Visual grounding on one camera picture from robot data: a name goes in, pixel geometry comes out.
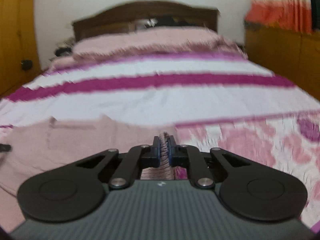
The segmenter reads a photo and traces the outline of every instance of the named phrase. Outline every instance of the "cream curtain section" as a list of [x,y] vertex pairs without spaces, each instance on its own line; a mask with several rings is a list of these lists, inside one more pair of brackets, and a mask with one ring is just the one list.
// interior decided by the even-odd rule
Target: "cream curtain section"
[[310,0],[252,0],[251,10],[245,20],[311,33],[311,2]]

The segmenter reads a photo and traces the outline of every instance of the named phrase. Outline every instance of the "gray panel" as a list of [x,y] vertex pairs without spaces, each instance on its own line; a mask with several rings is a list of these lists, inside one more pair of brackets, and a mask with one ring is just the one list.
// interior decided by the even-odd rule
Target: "gray panel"
[[313,234],[300,221],[261,224],[227,211],[215,193],[181,181],[136,180],[112,191],[90,215],[64,224],[28,220],[16,240],[286,240]]

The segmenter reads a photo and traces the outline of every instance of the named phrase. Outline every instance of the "curtain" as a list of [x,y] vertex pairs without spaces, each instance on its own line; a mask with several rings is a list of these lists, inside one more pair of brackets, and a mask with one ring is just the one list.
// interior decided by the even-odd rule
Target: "curtain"
[[249,23],[280,27],[296,32],[312,32],[310,0],[252,0],[245,17]]

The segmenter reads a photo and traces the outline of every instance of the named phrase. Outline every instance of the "headboard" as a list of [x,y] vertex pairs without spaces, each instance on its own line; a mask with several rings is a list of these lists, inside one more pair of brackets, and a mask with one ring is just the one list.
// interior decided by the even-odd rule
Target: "headboard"
[[76,41],[106,33],[135,31],[142,19],[172,16],[217,31],[217,8],[197,8],[171,1],[133,1],[73,23]]

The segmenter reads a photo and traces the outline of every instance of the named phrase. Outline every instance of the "wooden wardrobe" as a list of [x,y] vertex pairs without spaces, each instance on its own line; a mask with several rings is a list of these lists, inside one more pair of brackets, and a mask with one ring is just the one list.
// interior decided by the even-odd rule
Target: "wooden wardrobe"
[[0,96],[40,72],[33,0],[0,0]]
[[320,32],[312,35],[280,28],[247,27],[249,59],[292,80],[320,100]]

